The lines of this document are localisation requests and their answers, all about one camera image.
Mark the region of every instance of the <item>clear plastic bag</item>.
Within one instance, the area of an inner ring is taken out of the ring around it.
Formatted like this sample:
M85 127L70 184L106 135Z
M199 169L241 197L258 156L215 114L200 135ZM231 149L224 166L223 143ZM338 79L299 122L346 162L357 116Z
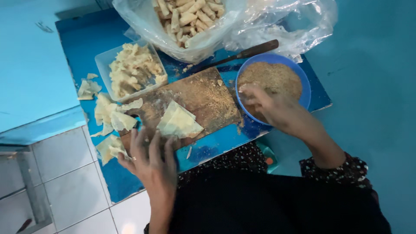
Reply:
M223 44L236 51L278 39L273 52L302 62L300 54L332 35L337 18L334 0L248 0L242 23Z
M337 22L334 0L222 0L225 14L215 26L180 48L165 33L151 0L113 0L114 8L131 26L126 36L139 34L171 57L197 64L221 48L244 50L278 39L273 52L301 62L303 54L333 32Z
M153 43L169 56L197 64L223 47L223 38L239 22L246 10L246 0L222 0L225 14L210 29L192 37L189 48L179 47L164 31L151 0L113 0L113 6L136 34ZM137 39L128 30L126 36Z

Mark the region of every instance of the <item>blue tabletop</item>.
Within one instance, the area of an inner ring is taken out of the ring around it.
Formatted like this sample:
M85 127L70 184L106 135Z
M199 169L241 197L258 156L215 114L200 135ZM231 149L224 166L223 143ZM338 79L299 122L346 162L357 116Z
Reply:
M131 42L130 39L123 35L129 28L129 25L113 8L91 13L83 17L61 20L56 22L56 27L77 90L81 84L81 79L86 78L87 73L99 74L94 60L96 55L116 48L124 43ZM228 56L235 55L236 53L225 51L224 49L219 50L214 53L214 56L185 73L182 73L182 69L188 64L178 62L161 51L158 51L158 54L166 71L168 71L169 83L172 83L188 77L191 75L190 72L195 72L199 67L214 61L222 60ZM300 63L299 66L308 76L312 89L312 99L309 111L312 112L330 106L332 102L316 77L309 62L304 56L302 56L302 59L304 61L303 63ZM224 80L224 84L228 88L232 88L233 84L229 81L235 80L238 69L244 62L245 60L235 60L217 67ZM179 74L173 71L174 68L179 69ZM97 81L98 84L103 87L102 92L107 92L104 82L100 78L95 78L94 81ZM95 105L95 100L81 101L81 106L89 118L88 128L90 134L102 130L102 126L97 126L95 122ZM243 117L243 127L238 126L238 124L231 124L196 141L195 144L177 150L176 156L178 158L179 171L183 172L189 170L226 151L263 136L272 130L272 127L251 121L247 115L243 115ZM106 137L102 136L93 137L92 143L97 146L105 138ZM192 147L191 155L189 159L186 159L190 147ZM124 169L117 162L117 159L110 160L104 167L100 163L100 167L108 186L112 202L117 203L144 189L143 184L137 177Z

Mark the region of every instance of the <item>right hand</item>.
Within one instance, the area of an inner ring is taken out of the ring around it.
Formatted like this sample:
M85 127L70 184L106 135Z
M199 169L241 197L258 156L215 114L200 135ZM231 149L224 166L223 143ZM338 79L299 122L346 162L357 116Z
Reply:
M313 139L317 133L325 133L323 125L289 96L271 97L257 85L243 85L239 92L249 97L246 105L254 105L270 125L284 133L303 141Z

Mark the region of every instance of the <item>sleeve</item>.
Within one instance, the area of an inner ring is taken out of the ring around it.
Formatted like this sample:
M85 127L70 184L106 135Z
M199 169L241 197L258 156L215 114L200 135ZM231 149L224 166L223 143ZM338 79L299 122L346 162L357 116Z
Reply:
M300 170L305 178L325 181L326 183L355 184L359 188L372 189L370 181L366 178L367 163L358 157L351 157L345 153L343 165L334 169L321 169L315 165L313 157L300 160Z
M143 230L143 233L144 233L144 234L149 234L149 224L150 224L150 223L148 223L148 224L146 225L146 227L144 228L144 230Z

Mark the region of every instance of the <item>orange object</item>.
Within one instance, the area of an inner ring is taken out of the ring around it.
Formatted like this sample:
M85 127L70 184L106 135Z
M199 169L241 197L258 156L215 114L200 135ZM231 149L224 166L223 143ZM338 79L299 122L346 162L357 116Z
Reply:
M272 158L266 158L266 163L267 163L267 165L272 165L273 164L273 159Z

